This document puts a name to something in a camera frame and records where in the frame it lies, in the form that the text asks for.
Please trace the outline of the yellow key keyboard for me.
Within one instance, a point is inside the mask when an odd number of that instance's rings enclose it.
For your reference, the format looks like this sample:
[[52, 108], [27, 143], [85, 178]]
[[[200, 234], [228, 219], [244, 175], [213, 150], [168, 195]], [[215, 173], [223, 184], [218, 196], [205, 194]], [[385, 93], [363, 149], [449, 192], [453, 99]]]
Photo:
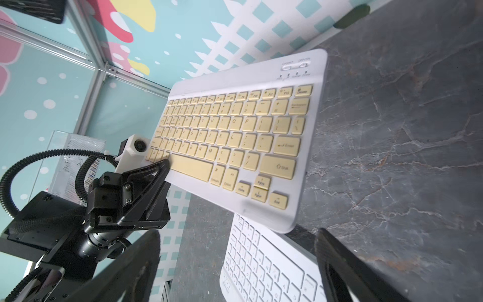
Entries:
[[167, 159], [172, 185], [291, 232], [327, 65], [314, 49], [175, 83], [144, 162]]

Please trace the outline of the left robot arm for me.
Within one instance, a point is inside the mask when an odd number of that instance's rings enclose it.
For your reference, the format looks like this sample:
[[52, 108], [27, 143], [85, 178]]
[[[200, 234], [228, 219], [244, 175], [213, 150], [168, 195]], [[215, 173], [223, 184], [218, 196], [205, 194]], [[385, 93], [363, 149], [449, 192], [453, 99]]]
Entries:
[[[84, 156], [75, 180], [79, 206], [40, 192], [23, 209], [11, 185], [30, 164], [57, 156]], [[113, 156], [56, 149], [22, 159], [1, 179], [1, 206], [12, 218], [1, 234], [1, 251], [38, 262], [7, 296], [8, 301], [148, 301], [160, 255], [159, 230], [171, 218], [166, 159], [127, 172], [107, 172], [89, 188], [84, 180], [97, 160]]]

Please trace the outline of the white key keyboard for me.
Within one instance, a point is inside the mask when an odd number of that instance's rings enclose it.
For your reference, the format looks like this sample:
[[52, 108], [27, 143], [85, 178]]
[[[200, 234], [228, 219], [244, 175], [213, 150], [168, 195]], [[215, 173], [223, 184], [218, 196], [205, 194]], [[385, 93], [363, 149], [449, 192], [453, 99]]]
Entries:
[[236, 214], [220, 273], [226, 301], [326, 301], [316, 257]]

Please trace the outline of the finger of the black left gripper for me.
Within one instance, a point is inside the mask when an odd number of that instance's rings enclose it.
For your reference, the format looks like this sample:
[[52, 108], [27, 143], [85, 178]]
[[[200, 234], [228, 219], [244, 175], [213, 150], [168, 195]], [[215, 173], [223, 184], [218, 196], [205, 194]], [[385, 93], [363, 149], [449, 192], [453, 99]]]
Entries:
[[119, 226], [165, 226], [171, 219], [166, 181], [171, 164], [163, 159], [121, 174], [122, 210]]

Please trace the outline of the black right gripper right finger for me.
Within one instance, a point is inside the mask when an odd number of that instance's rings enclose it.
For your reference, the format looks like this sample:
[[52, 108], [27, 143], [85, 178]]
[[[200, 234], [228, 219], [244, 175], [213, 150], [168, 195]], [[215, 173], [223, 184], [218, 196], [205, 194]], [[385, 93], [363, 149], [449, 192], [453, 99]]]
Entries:
[[408, 301], [326, 229], [314, 242], [328, 301]]

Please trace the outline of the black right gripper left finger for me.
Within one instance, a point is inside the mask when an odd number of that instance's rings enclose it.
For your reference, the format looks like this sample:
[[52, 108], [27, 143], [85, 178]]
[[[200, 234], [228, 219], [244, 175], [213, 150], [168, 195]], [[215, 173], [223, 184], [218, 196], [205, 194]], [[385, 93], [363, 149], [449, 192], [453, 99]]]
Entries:
[[159, 255], [160, 234], [149, 230], [67, 301], [148, 301]]

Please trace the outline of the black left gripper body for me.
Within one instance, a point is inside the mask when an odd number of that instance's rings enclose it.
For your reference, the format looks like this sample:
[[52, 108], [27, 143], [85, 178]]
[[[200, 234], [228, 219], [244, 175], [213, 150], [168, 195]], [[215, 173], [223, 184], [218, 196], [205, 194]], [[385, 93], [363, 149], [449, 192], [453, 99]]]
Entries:
[[121, 174], [106, 172], [90, 185], [84, 236], [78, 240], [81, 258], [116, 258], [130, 246], [128, 237], [135, 231], [160, 230], [165, 226], [119, 226], [122, 210]]

